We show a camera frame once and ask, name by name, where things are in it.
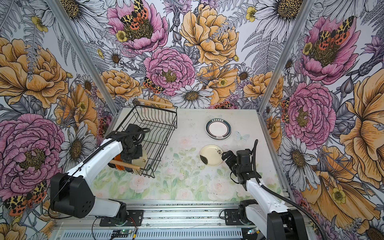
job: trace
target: wire basket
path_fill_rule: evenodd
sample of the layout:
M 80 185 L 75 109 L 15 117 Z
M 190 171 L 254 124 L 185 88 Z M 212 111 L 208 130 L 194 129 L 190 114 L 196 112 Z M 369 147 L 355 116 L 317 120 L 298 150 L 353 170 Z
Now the wire basket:
M 147 153 L 148 161 L 140 175 L 154 178 L 155 171 L 168 146 L 169 139 L 177 128 L 177 107 L 158 108 L 155 106 L 169 106 L 169 104 L 144 99 L 139 99 L 139 101 L 150 103 L 151 106 L 142 105 L 135 100 L 135 106 L 116 128 L 116 131 L 125 131 L 131 123 L 141 128 L 147 127 L 151 129 L 149 133 L 145 134 L 144 140 L 141 143 L 142 149 Z

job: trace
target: black metal dish rack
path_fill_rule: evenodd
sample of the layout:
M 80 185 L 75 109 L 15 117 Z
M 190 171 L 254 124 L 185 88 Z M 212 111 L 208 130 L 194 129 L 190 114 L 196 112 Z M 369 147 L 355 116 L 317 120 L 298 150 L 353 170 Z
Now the black metal dish rack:
M 158 108 L 142 105 L 134 101 L 135 106 L 123 119 L 116 131 L 125 131 L 130 123 L 139 127 L 148 127 L 151 131 L 145 134 L 141 143 L 147 152 L 148 161 L 141 175 L 155 177 L 155 171 L 161 161 L 169 139 L 177 128 L 177 107 Z

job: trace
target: basket wire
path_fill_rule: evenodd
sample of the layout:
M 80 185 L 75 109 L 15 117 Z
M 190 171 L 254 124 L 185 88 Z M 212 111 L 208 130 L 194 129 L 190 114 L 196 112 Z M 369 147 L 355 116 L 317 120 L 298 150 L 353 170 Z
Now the basket wire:
M 149 133 L 145 134 L 141 143 L 142 149 L 146 151 L 148 156 L 141 175 L 154 178 L 169 139 L 177 128 L 177 107 L 162 109 L 136 104 L 116 128 L 116 131 L 125 131 L 131 123 L 141 128 L 151 129 Z

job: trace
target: floral tablecloth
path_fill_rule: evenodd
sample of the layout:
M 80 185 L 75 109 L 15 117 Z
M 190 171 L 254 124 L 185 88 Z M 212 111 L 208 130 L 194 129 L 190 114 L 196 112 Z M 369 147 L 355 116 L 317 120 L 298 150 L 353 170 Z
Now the floral tablecloth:
M 119 120 L 127 114 L 124 109 Z M 199 157 L 200 150 L 215 144 L 223 151 L 236 152 L 257 147 L 257 170 L 267 186 L 280 193 L 279 180 L 254 110 L 178 109 L 178 126 L 155 171 L 155 178 L 139 176 L 105 167 L 91 186 L 97 197 L 110 199 L 232 201 L 249 199 L 240 184 L 230 179 L 230 169 L 223 162 L 206 166 Z M 215 141 L 205 132 L 205 124 L 213 118 L 222 118 L 232 127 L 230 137 Z

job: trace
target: wooden handle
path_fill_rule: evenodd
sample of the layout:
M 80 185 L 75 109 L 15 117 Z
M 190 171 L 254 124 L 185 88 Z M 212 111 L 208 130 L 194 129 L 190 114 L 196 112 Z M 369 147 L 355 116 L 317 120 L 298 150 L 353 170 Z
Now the wooden handle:
M 140 170 L 140 166 L 133 165 L 133 164 L 130 164 L 130 163 L 120 162 L 120 161 L 116 161 L 116 160 L 110 160 L 109 163 L 112 163 L 112 164 L 115 164 L 115 165 L 120 165 L 120 166 L 123 166 L 123 167 L 128 167 L 128 168 L 136 169 L 136 170 Z
M 155 101 L 151 101 L 151 100 L 147 100 L 147 99 L 142 99 L 142 98 L 138 98 L 137 100 L 139 102 L 143 102 L 143 103 L 151 103 L 154 105 L 161 105 L 161 106 L 173 108 L 173 105 L 169 104 L 169 103 L 159 103 L 159 102 L 155 102 Z

